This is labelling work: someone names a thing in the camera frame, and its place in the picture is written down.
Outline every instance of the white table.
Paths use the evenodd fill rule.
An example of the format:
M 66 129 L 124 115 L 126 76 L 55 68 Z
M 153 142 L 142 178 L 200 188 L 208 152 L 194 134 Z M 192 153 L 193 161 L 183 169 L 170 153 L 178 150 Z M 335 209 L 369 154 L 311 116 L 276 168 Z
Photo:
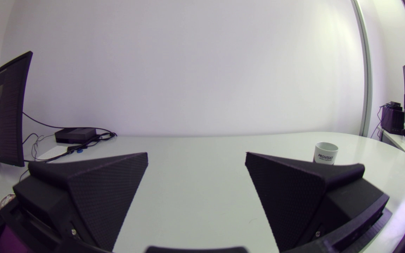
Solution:
M 341 133 L 161 138 L 117 137 L 57 162 L 148 152 L 149 166 L 114 252 L 245 246 L 278 252 L 244 165 L 246 152 L 311 161 L 315 143 L 339 147 L 336 164 L 361 162 L 364 178 L 390 196 L 392 217 L 365 252 L 392 252 L 405 234 L 405 152 L 377 140 Z
M 378 127 L 378 130 L 387 137 L 397 148 L 401 149 L 405 152 L 405 137 L 401 135 L 395 135 L 387 132 L 386 130 L 382 129 L 381 126 Z

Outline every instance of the black box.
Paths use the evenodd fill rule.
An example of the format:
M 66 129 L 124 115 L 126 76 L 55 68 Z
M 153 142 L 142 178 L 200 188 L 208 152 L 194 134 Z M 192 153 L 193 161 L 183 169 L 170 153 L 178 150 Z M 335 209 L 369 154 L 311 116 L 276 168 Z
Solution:
M 388 107 L 382 108 L 381 127 L 391 134 L 401 135 L 404 129 L 404 112 Z
M 55 132 L 56 142 L 58 143 L 79 143 L 83 144 L 96 136 L 95 128 L 63 128 Z

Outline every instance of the black cable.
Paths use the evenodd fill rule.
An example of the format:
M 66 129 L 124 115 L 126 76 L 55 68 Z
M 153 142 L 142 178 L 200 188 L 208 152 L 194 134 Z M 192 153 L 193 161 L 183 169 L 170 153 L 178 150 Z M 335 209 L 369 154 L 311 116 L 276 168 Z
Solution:
M 25 172 L 23 172 L 23 174 L 21 174 L 20 180 L 18 180 L 18 183 L 21 182 L 21 178 L 23 177 L 24 174 L 26 174 L 26 172 L 27 172 L 28 170 L 29 170 L 29 169 L 27 169 Z
M 81 149 L 81 148 L 83 148 L 84 146 L 92 147 L 92 146 L 95 146 L 96 144 L 98 144 L 100 141 L 108 141 L 108 140 L 110 140 L 111 138 L 113 138 L 113 137 L 115 137 L 115 136 L 117 136 L 117 135 L 116 135 L 115 133 L 112 133 L 112 132 L 110 132 L 110 133 L 103 133 L 103 134 L 101 134 L 101 135 L 96 135 L 96 136 L 94 136 L 93 138 L 91 138 L 90 140 L 86 141 L 85 143 L 83 143 L 83 144 L 81 144 L 81 145 L 77 145 L 77 146 L 75 146 L 74 148 L 72 148 L 72 149 L 66 151 L 66 152 L 63 153 L 63 154 L 60 154 L 60 155 L 55 156 L 55 157 L 51 157 L 51 158 L 49 158 L 49 159 L 38 159 L 38 158 L 37 158 L 37 160 L 40 160 L 40 161 L 42 161 L 42 162 L 51 162 L 51 161 L 57 160 L 57 159 L 59 159 L 59 158 L 61 158 L 61 157 L 63 157 L 63 156 L 66 156 L 66 155 L 68 155 L 68 154 L 71 154 L 71 153 L 74 152 L 75 150 Z
M 63 127 L 61 127 L 61 126 L 54 126 L 54 125 L 48 125 L 48 124 L 42 123 L 42 122 L 40 122 L 40 121 L 38 121 L 38 120 L 33 119 L 31 116 L 27 115 L 25 112 L 23 112 L 23 114 L 24 114 L 26 117 L 28 117 L 29 119 L 33 120 L 34 122 L 37 122 L 37 123 L 39 123 L 39 124 L 41 124 L 41 125 L 45 125 L 45 126 L 47 126 L 47 127 L 49 127 L 49 128 L 63 128 Z M 105 129 L 105 128 L 95 128 L 95 129 L 103 130 L 103 131 L 106 131 L 106 132 L 109 132 L 109 133 L 114 133 L 114 132 L 109 131 L 109 130 L 107 130 L 107 129 Z
M 374 131 L 373 131 L 373 133 L 371 134 L 371 136 L 370 136 L 370 138 L 372 138 L 373 137 L 373 135 L 374 135 L 374 132 L 376 132 L 376 129 L 378 128 L 378 126 L 382 123 L 382 120 L 384 119 L 384 117 L 385 117 L 385 114 L 382 116 L 382 118 L 379 118 L 379 113 L 381 112 L 381 109 L 382 109 L 382 107 L 384 107 L 384 106 L 387 106 L 389 103 L 387 103 L 387 104 L 384 104 L 384 105 L 381 105 L 381 106 L 379 106 L 379 111 L 378 111 L 378 119 L 379 119 L 379 123 L 376 125 L 376 127 L 374 128 Z
M 40 122 L 40 121 L 38 121 L 38 120 L 35 120 L 35 119 L 32 118 L 31 116 L 27 115 L 25 112 L 23 112 L 23 114 L 24 114 L 26 117 L 28 117 L 29 119 L 31 119 L 32 121 L 37 122 L 37 123 L 39 123 L 39 124 L 41 124 L 41 125 L 45 125 L 45 126 L 47 126 L 47 127 L 49 127 L 49 128 L 63 128 L 63 127 L 61 127 L 61 126 L 54 126 L 54 125 L 48 125 L 48 124 L 42 123 L 42 122 Z M 75 146 L 74 148 L 72 148 L 72 149 L 66 151 L 65 153 L 63 153 L 63 154 L 61 154 L 61 155 L 58 155 L 58 156 L 55 156 L 55 157 L 51 157 L 51 158 L 49 158 L 49 159 L 38 159 L 38 158 L 37 158 L 38 142 L 40 142 L 41 140 L 43 140 L 43 139 L 46 138 L 46 136 L 45 136 L 45 137 L 43 137 L 43 139 L 40 139 L 40 137 L 42 137 L 42 136 L 40 136 L 40 137 L 37 138 L 37 141 L 34 143 L 34 145 L 32 145 L 32 148 L 31 148 L 31 155 L 32 155 L 32 157 L 34 158 L 34 161 L 40 160 L 40 161 L 42 161 L 42 162 L 51 162 L 51 161 L 54 161 L 54 160 L 56 160 L 56 159 L 58 159 L 58 158 L 60 158 L 60 157 L 63 157 L 63 156 L 68 155 L 68 154 L 71 154 L 71 153 L 74 152 L 75 150 L 81 149 L 81 148 L 83 148 L 84 146 L 87 146 L 87 147 L 95 146 L 95 145 L 98 144 L 100 141 L 108 141 L 108 140 L 110 140 L 111 138 L 113 138 L 114 136 L 117 136 L 117 133 L 114 133 L 114 132 L 112 132 L 112 131 L 109 131 L 109 130 L 107 130 L 107 129 L 105 129 L 105 128 L 95 128 L 95 129 L 103 130 L 103 131 L 106 131 L 107 133 L 103 133 L 103 134 L 96 135 L 96 136 L 94 136 L 93 138 L 91 138 L 91 139 L 89 139 L 88 141 L 86 141 L 85 143 L 83 143 L 83 144 L 81 144 L 81 145 L 79 145 L 79 146 Z
M 38 138 L 38 135 L 36 133 L 32 133 L 26 139 L 24 139 L 24 141 L 23 141 L 23 143 L 21 143 L 21 145 L 23 145 L 31 136 L 37 136 L 37 138 Z

